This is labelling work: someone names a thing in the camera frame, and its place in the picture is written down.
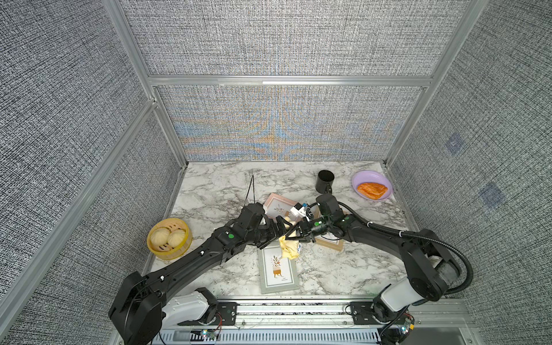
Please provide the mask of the yellow cleaning cloth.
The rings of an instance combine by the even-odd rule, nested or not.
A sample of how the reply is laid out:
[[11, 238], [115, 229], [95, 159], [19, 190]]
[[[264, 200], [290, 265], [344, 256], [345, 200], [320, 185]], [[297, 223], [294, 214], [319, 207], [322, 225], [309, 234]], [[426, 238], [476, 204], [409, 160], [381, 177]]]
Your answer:
[[290, 225], [287, 225], [286, 229], [288, 230], [288, 233], [278, 239], [282, 250], [282, 258], [287, 258], [289, 260], [294, 260], [300, 255], [300, 242], [298, 240], [290, 239], [290, 237], [296, 236], [296, 230], [290, 231], [290, 229], [295, 225], [295, 221], [292, 221]]

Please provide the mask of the grey-green picture frame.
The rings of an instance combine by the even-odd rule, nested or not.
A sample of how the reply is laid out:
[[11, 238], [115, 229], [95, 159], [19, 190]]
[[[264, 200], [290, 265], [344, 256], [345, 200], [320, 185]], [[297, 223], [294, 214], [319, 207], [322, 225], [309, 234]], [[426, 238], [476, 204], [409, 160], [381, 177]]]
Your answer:
[[280, 245], [272, 243], [258, 251], [261, 294], [298, 290], [300, 282], [293, 260], [283, 257]]

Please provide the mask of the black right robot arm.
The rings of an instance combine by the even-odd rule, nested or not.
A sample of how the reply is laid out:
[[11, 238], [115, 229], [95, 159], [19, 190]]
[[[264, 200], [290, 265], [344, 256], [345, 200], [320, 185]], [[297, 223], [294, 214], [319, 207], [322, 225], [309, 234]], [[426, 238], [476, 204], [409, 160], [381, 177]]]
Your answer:
[[473, 277], [471, 265], [455, 247], [431, 230], [403, 231], [364, 219], [331, 194], [316, 199], [319, 217], [303, 217], [296, 223], [279, 219], [285, 238], [312, 242], [332, 234], [346, 242], [366, 244], [402, 260], [405, 277], [390, 284], [372, 300], [369, 315], [380, 324], [401, 317], [409, 306], [465, 289]]

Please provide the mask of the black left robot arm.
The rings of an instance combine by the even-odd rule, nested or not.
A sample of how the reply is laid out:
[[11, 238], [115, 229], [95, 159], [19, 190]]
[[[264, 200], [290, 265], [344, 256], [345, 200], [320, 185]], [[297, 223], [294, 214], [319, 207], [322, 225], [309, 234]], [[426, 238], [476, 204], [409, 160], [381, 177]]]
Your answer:
[[266, 216], [261, 204], [248, 204], [238, 218], [215, 229], [194, 251], [142, 276], [123, 279], [108, 316], [125, 344], [148, 344], [162, 328], [162, 309], [185, 286], [213, 267], [240, 254], [246, 246], [267, 247], [286, 233], [284, 218]]

